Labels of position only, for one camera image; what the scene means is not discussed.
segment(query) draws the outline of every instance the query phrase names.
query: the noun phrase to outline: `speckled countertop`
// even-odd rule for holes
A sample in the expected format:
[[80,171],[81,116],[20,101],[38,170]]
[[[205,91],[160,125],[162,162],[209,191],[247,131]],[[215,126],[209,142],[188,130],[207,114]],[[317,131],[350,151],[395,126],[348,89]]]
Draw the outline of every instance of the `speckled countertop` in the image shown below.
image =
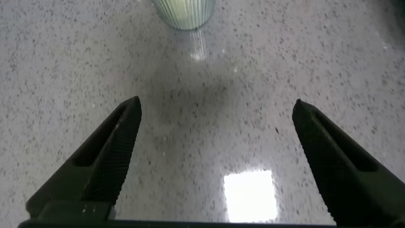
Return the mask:
[[218,1],[179,32],[147,0],[1,1],[0,224],[26,219],[29,197],[134,95],[143,117],[118,219],[229,221],[232,174],[256,172],[275,192],[267,222],[333,224],[292,107],[316,105],[405,181],[394,4]]

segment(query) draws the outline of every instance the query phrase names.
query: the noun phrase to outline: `terrazzo surface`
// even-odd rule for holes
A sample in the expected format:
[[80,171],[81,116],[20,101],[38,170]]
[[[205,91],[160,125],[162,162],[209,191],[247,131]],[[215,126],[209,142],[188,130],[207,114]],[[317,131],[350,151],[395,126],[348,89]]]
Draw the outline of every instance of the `terrazzo surface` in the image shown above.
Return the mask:
[[[334,224],[292,108],[317,106],[405,181],[399,3],[217,1],[179,32],[146,0],[0,1],[1,227],[27,219],[29,197],[135,95],[118,219]],[[236,215],[243,185],[275,196],[246,207],[261,218]]]

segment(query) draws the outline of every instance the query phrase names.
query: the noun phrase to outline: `clear ribbed glass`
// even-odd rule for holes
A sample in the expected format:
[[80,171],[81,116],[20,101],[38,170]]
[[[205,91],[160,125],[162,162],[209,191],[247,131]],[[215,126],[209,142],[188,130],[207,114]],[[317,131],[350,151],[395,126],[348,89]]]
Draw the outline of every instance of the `clear ribbed glass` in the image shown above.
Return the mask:
[[190,30],[203,25],[214,11],[215,0],[152,0],[162,20],[169,26]]

